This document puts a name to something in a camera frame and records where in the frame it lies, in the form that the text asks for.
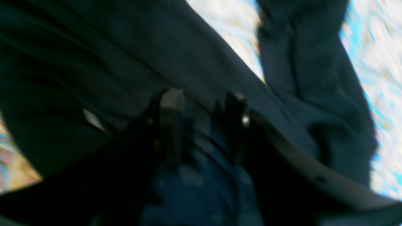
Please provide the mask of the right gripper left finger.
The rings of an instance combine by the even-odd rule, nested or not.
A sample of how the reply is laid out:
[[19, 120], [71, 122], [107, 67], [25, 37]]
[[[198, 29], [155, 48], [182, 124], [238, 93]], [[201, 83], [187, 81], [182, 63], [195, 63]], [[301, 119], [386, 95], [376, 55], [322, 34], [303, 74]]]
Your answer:
[[155, 150], [167, 164], [179, 164], [182, 156], [185, 120], [185, 95], [181, 89], [169, 89], [158, 99], [157, 140]]

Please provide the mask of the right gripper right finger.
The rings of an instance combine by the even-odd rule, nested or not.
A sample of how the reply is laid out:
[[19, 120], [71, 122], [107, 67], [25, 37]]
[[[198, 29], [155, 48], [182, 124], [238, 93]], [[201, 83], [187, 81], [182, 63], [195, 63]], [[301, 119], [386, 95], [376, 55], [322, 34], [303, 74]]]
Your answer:
[[245, 96], [227, 92], [214, 107], [214, 144], [228, 160], [243, 160], [249, 138], [250, 115]]

